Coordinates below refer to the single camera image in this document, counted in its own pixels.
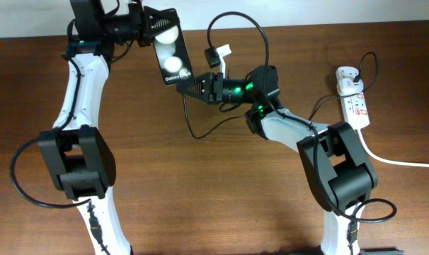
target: green light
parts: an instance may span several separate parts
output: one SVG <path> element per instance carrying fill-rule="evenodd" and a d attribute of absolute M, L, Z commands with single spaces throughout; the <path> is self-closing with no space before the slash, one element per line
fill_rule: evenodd
<path fill-rule="evenodd" d="M 252 89 L 253 86 L 254 84 L 250 82 L 248 85 L 246 85 L 246 90 Z"/>

